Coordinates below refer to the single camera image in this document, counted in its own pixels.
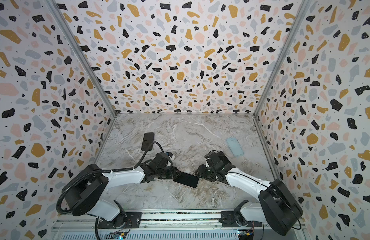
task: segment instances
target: gray marble table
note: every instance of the gray marble table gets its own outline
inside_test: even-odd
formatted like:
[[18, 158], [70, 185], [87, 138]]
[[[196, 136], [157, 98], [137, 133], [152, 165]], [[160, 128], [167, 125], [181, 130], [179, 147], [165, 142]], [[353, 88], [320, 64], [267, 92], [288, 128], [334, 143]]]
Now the gray marble table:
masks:
[[[204, 155], [223, 151], [236, 167], [260, 179], [274, 180], [252, 116], [218, 114], [120, 114], [97, 162], [102, 168], [134, 166], [142, 156], [145, 132], [154, 132], [164, 151], [175, 155], [173, 165], [194, 174]], [[234, 157], [226, 139], [236, 137], [244, 155]], [[160, 150], [155, 145], [144, 161]], [[232, 209], [243, 200], [257, 202], [249, 194], [220, 182], [200, 179], [196, 189], [160, 180], [127, 184], [106, 190], [125, 209]]]

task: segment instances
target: smartphone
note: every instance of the smartphone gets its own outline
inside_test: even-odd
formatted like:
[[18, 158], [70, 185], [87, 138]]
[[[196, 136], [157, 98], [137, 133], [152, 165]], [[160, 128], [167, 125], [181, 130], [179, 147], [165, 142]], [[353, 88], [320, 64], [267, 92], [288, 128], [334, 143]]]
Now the smartphone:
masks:
[[197, 176], [180, 171], [180, 175], [173, 181], [181, 185], [185, 185], [191, 188], [196, 188], [198, 184], [198, 180], [199, 178]]
[[[148, 146], [154, 142], [154, 132], [146, 132], [144, 134], [144, 138], [142, 139], [142, 146], [141, 150], [146, 151], [148, 149]], [[149, 151], [153, 150], [153, 145], [151, 145], [148, 149]]]

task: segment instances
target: ventilation grille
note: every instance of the ventilation grille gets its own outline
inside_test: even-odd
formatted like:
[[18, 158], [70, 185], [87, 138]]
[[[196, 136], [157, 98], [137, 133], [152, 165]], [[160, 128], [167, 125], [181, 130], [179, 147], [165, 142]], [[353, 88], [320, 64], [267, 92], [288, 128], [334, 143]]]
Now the ventilation grille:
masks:
[[[118, 239], [114, 234], [101, 234], [101, 240]], [[88, 232], [65, 232], [61, 240], [95, 240], [94, 233]], [[149, 240], [236, 240], [238, 239], [237, 230], [180, 230], [180, 231], [132, 231], [127, 234], [125, 239], [149, 239]]]

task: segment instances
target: side wall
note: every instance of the side wall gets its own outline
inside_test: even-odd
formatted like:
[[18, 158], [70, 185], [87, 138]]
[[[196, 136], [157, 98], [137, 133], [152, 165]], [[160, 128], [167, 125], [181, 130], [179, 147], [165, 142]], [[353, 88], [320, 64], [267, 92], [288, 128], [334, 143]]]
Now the side wall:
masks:
[[43, 1], [0, 0], [0, 239], [46, 239], [111, 115]]
[[312, 239], [370, 240], [370, 1], [312, 1], [258, 120]]
[[252, 112], [301, 0], [58, 0], [117, 112]]

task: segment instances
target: white marble vein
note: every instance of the white marble vein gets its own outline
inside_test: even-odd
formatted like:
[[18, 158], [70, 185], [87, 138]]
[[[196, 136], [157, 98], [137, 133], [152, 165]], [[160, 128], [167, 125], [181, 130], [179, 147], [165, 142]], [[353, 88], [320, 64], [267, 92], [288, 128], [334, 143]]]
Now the white marble vein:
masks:
[[[142, 155], [145, 132], [154, 132], [155, 141], [164, 151], [175, 155], [173, 165], [193, 174], [204, 155], [211, 150], [223, 151], [232, 164], [260, 179], [272, 181], [269, 164], [249, 115], [204, 114], [120, 114], [97, 162], [101, 168], [130, 167]], [[236, 137], [244, 155], [234, 157], [226, 139]], [[159, 148], [154, 146], [145, 161], [153, 159]], [[128, 184], [104, 193], [125, 209], [231, 209], [243, 200], [256, 202], [244, 191], [220, 182], [200, 180], [197, 189], [172, 180]]]

